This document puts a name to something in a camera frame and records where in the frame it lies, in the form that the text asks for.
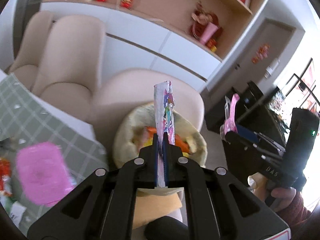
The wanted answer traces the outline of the person's right hand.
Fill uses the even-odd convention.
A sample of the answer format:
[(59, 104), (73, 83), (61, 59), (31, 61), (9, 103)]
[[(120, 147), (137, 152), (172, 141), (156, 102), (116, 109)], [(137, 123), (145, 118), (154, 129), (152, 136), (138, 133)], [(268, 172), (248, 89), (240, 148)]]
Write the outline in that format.
[(270, 208), (274, 212), (281, 211), (287, 208), (296, 196), (296, 189), (289, 187), (287, 189), (278, 187), (272, 191), (267, 189), (268, 179), (260, 173), (255, 173), (248, 177), (248, 185), (253, 189), (253, 194), (262, 202), (266, 202), (267, 197), (275, 198)]

